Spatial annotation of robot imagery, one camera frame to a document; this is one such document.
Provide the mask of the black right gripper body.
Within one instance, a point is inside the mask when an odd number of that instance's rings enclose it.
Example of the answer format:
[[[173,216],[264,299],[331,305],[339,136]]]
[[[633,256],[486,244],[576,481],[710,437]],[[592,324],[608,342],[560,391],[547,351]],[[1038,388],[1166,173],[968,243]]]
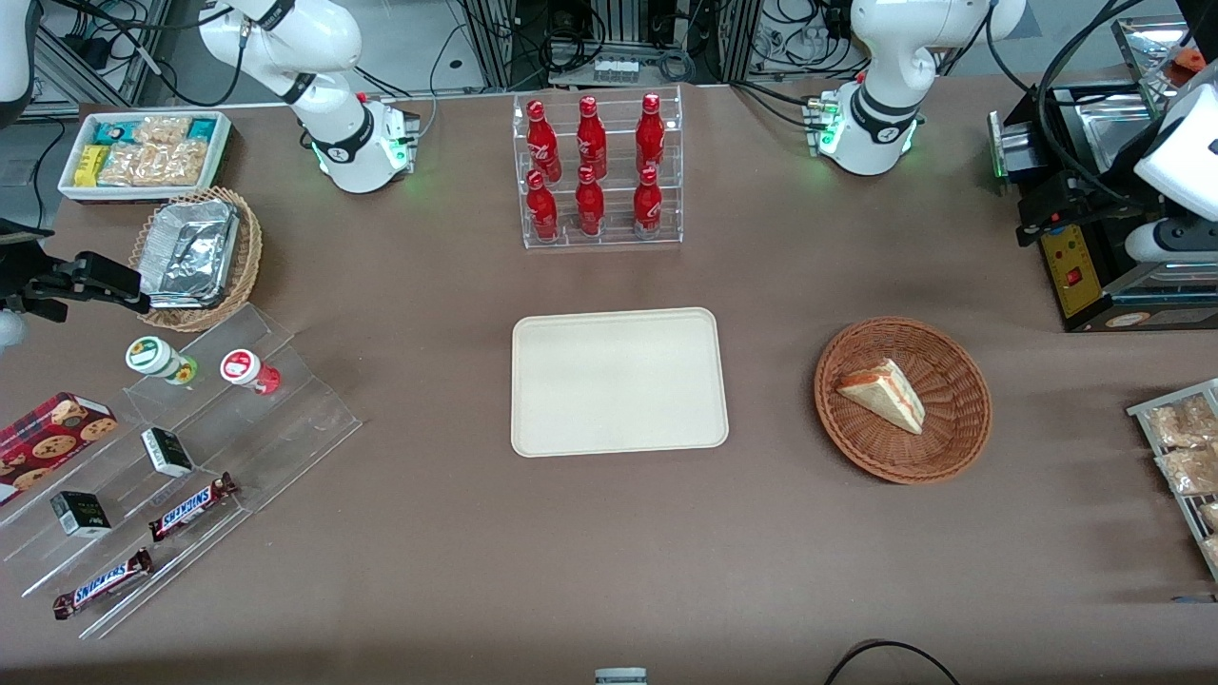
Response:
[[[43,240],[54,234],[52,229],[1,219],[2,310],[55,321],[55,307],[40,303],[28,293],[30,286],[39,285],[44,277],[55,272],[55,260],[41,246]]]

